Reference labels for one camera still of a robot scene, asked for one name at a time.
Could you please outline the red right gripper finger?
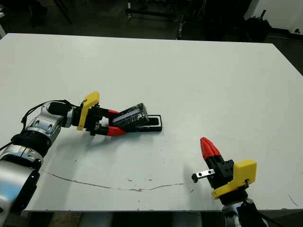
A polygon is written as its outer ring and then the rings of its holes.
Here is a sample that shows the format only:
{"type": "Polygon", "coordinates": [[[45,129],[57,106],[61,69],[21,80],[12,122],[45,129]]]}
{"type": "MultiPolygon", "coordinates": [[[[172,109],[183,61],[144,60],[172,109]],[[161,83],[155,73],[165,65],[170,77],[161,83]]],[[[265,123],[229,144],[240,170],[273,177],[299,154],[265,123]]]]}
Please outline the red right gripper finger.
{"type": "MultiPolygon", "coordinates": [[[[207,149],[208,149],[207,140],[208,139],[206,137],[202,137],[200,139],[201,152],[206,164],[207,164],[207,149]]],[[[218,164],[207,164],[207,166],[209,169],[218,170],[218,164]]]]}
{"type": "Polygon", "coordinates": [[[207,140],[207,144],[207,164],[225,163],[225,160],[223,159],[217,147],[210,140],[207,140]]]}

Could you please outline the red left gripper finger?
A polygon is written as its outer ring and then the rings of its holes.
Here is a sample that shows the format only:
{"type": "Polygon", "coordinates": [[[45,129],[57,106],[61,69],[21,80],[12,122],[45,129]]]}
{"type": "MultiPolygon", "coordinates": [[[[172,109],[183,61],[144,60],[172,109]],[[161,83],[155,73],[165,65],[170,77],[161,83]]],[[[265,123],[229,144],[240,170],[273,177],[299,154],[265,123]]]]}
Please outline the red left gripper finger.
{"type": "Polygon", "coordinates": [[[98,135],[104,135],[104,136],[120,136],[126,134],[126,132],[118,127],[108,126],[103,127],[100,126],[96,130],[96,134],[98,135]]]}
{"type": "Polygon", "coordinates": [[[105,109],[105,108],[99,108],[99,114],[100,114],[102,117],[113,118],[113,117],[115,117],[116,115],[118,115],[119,112],[118,112],[118,111],[115,111],[115,110],[110,110],[110,109],[105,109]]]}

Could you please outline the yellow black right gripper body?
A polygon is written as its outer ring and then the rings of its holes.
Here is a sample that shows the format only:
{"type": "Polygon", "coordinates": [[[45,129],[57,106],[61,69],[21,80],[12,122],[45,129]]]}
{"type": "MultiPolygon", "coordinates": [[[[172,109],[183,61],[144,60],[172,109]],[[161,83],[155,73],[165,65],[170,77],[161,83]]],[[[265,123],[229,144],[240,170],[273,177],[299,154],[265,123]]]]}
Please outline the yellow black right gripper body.
{"type": "Polygon", "coordinates": [[[222,158],[207,158],[208,170],[194,173],[191,179],[194,183],[207,178],[212,191],[212,197],[220,200],[222,205],[229,205],[248,198],[246,189],[255,182],[257,163],[251,159],[234,163],[233,160],[222,158]]]}

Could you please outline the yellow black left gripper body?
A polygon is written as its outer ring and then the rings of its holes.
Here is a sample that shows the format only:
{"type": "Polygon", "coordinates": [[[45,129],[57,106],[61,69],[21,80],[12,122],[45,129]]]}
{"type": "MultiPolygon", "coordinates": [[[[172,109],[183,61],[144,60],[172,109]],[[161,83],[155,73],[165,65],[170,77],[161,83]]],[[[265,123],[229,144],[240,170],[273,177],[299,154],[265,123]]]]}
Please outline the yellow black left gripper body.
{"type": "Polygon", "coordinates": [[[105,111],[99,106],[99,100],[99,92],[93,91],[85,96],[79,107],[74,108],[72,126],[75,126],[76,130],[86,130],[92,136],[106,134],[106,128],[100,123],[105,111]]]}

